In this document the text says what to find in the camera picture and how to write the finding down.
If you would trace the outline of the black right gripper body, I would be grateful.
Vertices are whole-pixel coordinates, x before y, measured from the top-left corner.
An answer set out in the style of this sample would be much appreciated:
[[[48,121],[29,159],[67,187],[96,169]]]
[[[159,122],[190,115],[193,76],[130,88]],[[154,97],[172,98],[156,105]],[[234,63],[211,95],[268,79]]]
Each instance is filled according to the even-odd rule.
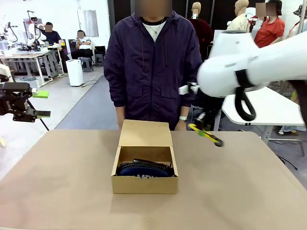
[[[206,131],[213,131],[216,123],[216,116],[219,114],[224,103],[224,97],[211,97],[203,92],[198,94],[199,106],[202,108],[202,112],[206,113],[206,127],[201,127]]]

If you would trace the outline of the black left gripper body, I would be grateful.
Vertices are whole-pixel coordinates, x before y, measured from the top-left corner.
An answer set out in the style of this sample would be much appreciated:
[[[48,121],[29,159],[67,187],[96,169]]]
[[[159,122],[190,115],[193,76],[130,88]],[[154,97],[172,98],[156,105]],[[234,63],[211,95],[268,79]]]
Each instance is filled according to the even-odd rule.
[[[18,99],[18,94],[13,90],[16,90],[15,83],[4,83],[0,85],[0,115],[12,113],[12,103]]]

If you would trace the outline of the person's left hand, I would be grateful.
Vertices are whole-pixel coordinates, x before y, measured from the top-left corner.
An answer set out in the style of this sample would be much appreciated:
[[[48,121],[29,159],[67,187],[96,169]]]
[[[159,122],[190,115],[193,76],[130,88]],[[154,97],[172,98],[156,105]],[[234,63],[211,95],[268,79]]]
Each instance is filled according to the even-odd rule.
[[[186,130],[187,130],[187,122],[180,119],[175,127],[175,131],[186,131]]]

